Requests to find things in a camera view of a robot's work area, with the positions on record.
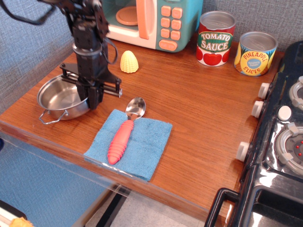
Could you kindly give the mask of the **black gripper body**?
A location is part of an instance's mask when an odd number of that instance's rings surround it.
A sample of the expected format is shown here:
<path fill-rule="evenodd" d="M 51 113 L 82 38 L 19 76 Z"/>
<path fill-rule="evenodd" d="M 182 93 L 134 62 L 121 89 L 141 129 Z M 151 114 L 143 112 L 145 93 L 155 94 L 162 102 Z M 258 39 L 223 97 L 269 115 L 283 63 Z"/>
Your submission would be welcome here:
<path fill-rule="evenodd" d="M 122 95 L 121 79 L 108 69 L 110 62 L 107 44 L 73 44 L 72 48 L 77 62 L 60 65 L 65 81 L 73 84 L 79 81 L 89 87 L 103 87 L 104 92 L 108 94 Z"/>

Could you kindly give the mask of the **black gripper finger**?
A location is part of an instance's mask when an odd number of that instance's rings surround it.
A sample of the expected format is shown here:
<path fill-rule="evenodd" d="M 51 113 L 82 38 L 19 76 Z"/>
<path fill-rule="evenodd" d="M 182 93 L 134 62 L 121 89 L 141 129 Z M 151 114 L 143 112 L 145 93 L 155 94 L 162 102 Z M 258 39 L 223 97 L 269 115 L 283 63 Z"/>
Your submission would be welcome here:
<path fill-rule="evenodd" d="M 91 110 L 95 110 L 97 106 L 103 101 L 103 95 L 103 87 L 90 87 L 88 89 L 88 100 Z"/>
<path fill-rule="evenodd" d="M 79 95 L 81 101 L 83 101 L 89 97 L 89 95 L 88 95 L 89 85 L 88 84 L 84 84 L 82 82 L 77 81 L 76 88 L 77 88 L 77 92 L 78 92 L 78 95 Z"/>

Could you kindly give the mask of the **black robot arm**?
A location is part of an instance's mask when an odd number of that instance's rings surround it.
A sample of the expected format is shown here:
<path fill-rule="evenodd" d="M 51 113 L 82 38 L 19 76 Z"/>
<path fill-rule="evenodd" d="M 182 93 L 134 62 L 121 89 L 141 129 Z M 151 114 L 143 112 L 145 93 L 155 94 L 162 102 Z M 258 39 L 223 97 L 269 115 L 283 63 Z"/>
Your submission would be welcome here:
<path fill-rule="evenodd" d="M 100 0 L 47 0 L 46 4 L 57 7 L 66 16 L 76 64 L 62 63 L 63 79 L 76 85 L 81 100 L 87 100 L 91 110 L 102 102 L 104 92 L 121 95 L 121 79 L 112 74 L 107 38 L 108 22 Z"/>

